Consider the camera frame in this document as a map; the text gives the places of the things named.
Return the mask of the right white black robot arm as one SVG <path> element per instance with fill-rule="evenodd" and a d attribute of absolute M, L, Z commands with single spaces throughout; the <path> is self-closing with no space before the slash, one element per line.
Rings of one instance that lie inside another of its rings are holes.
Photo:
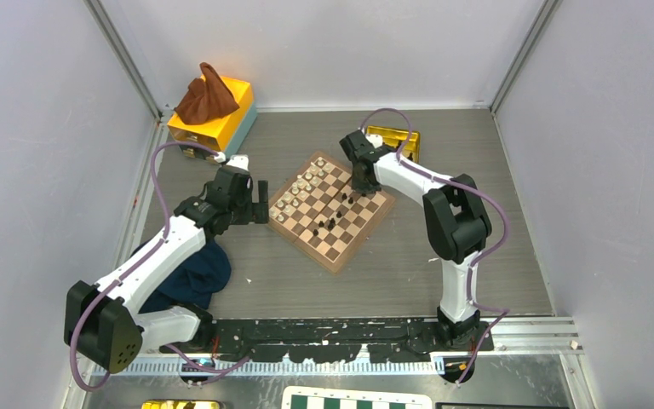
<path fill-rule="evenodd" d="M 428 242 L 442 265 L 439 339 L 448 349 L 461 349 L 477 336 L 480 311 L 473 280 L 492 233 L 473 179 L 428 170 L 395 148 L 370 141 L 361 130 L 344 136 L 340 146 L 352 165 L 353 191 L 370 195 L 390 187 L 422 207 Z"/>

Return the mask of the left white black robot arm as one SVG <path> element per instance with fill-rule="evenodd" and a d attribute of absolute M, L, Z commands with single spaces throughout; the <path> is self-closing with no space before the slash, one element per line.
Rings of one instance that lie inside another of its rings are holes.
<path fill-rule="evenodd" d="M 82 355 L 111 374 L 126 369 L 143 351 L 184 343 L 208 349 L 214 328 L 184 306 L 142 313 L 147 298 L 188 257 L 232 225 L 268 220 L 266 181 L 255 181 L 245 154 L 231 156 L 205 185 L 185 199 L 161 232 L 110 274 L 67 292 L 65 342 L 70 360 Z"/>

